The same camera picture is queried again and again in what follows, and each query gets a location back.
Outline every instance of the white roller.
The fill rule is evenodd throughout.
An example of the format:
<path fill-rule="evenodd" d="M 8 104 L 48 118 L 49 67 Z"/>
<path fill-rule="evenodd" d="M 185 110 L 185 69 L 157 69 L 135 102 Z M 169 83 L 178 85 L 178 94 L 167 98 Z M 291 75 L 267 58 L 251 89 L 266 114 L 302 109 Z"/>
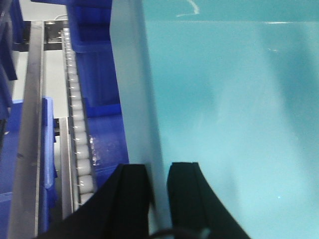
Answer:
<path fill-rule="evenodd" d="M 75 140 L 76 146 L 87 145 L 88 139 L 87 139 L 86 132 L 85 131 L 84 132 L 76 132 L 74 140 Z"/>
<path fill-rule="evenodd" d="M 87 144 L 76 145 L 76 158 L 77 159 L 85 159 L 89 158 L 89 146 Z"/>
<path fill-rule="evenodd" d="M 69 75 L 69 81 L 70 82 L 79 82 L 79 77 L 76 74 L 70 74 Z"/>
<path fill-rule="evenodd" d="M 85 204 L 91 197 L 93 193 L 86 193 L 81 195 L 81 204 Z"/>
<path fill-rule="evenodd" d="M 73 54 L 73 50 L 71 48 L 66 48 L 65 53 L 66 54 Z"/>
<path fill-rule="evenodd" d="M 79 83 L 78 82 L 70 82 L 70 89 L 71 89 L 71 92 L 80 91 Z"/>
<path fill-rule="evenodd" d="M 83 111 L 75 110 L 72 114 L 73 120 L 84 120 Z"/>
<path fill-rule="evenodd" d="M 84 121 L 78 120 L 74 122 L 74 132 L 78 133 L 78 132 L 85 132 L 86 128 L 85 128 L 85 123 Z"/>
<path fill-rule="evenodd" d="M 69 64 L 70 61 L 73 62 L 75 61 L 75 56 L 74 54 L 66 54 L 66 60 L 67 60 L 67 63 Z"/>
<path fill-rule="evenodd" d="M 82 106 L 82 101 L 79 99 L 74 99 L 71 98 L 72 104 L 71 107 L 74 111 L 82 111 L 83 110 L 83 106 Z"/>
<path fill-rule="evenodd" d="M 94 190 L 92 175 L 79 177 L 80 194 L 92 193 Z"/>
<path fill-rule="evenodd" d="M 68 75 L 76 74 L 76 68 L 75 67 L 68 67 Z"/>
<path fill-rule="evenodd" d="M 91 173 L 91 164 L 89 159 L 79 159 L 77 161 L 78 175 L 88 175 Z"/>

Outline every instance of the metal rail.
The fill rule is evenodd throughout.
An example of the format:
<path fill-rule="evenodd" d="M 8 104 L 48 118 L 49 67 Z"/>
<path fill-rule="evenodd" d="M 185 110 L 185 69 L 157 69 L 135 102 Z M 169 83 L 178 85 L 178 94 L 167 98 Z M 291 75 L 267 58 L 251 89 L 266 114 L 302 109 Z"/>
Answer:
<path fill-rule="evenodd" d="M 62 179 L 62 217 L 65 219 L 74 212 L 71 175 L 71 146 L 68 118 L 60 118 L 59 127 Z"/>
<path fill-rule="evenodd" d="M 33 21 L 10 211 L 10 239 L 29 239 L 39 232 L 43 45 L 44 22 Z"/>

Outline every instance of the stainless steel edge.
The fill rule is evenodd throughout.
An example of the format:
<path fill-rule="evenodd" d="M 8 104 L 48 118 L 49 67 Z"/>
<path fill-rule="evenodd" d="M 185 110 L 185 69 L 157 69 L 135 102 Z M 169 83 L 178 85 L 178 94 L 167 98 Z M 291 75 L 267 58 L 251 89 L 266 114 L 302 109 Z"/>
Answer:
<path fill-rule="evenodd" d="M 44 22 L 33 21 L 24 89 L 19 148 L 9 220 L 9 239 L 39 230 Z"/>
<path fill-rule="evenodd" d="M 62 180 L 62 218 L 65 219 L 74 211 L 68 117 L 59 119 L 59 127 Z"/>

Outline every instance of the teal panel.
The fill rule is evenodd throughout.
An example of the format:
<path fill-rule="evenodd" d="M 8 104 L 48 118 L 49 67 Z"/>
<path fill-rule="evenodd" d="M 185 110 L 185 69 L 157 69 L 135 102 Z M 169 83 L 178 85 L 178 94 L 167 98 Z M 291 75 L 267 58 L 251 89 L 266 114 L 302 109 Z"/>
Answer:
<path fill-rule="evenodd" d="M 121 3 L 144 18 L 120 23 Z M 120 0 L 112 14 L 130 162 L 162 189 L 172 162 L 198 161 L 252 239 L 317 239 L 318 2 Z"/>

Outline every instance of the blue plastic bin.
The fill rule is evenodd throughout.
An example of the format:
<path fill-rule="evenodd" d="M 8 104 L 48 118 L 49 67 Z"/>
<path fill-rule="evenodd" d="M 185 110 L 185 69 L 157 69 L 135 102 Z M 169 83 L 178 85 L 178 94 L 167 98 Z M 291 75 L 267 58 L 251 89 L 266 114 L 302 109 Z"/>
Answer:
<path fill-rule="evenodd" d="M 35 2 L 44 2 L 60 5 L 76 5 L 90 7 L 112 7 L 112 0 L 31 0 Z"/>
<path fill-rule="evenodd" d="M 121 114 L 88 119 L 93 138 L 95 175 L 98 188 L 111 176 L 119 163 L 129 163 Z"/>
<path fill-rule="evenodd" d="M 3 148 L 0 154 L 0 239 L 7 239 L 10 205 L 12 200 L 12 187 L 16 165 L 16 156 L 19 145 L 19 131 L 21 125 L 22 101 L 14 101 L 10 117 L 5 130 Z M 41 218 L 40 232 L 48 230 L 50 221 L 49 209 L 55 206 L 57 199 L 55 191 L 55 166 L 53 155 L 54 126 L 53 126 L 53 100 L 43 99 L 42 124 L 42 162 L 43 181 L 41 182 Z"/>
<path fill-rule="evenodd" d="M 0 2 L 0 120 L 8 117 L 11 107 L 9 81 L 16 80 L 12 45 L 23 42 L 24 23 L 18 0 Z"/>
<path fill-rule="evenodd" d="M 83 96 L 91 107 L 119 104 L 109 34 L 111 10 L 68 6 L 67 11 Z"/>

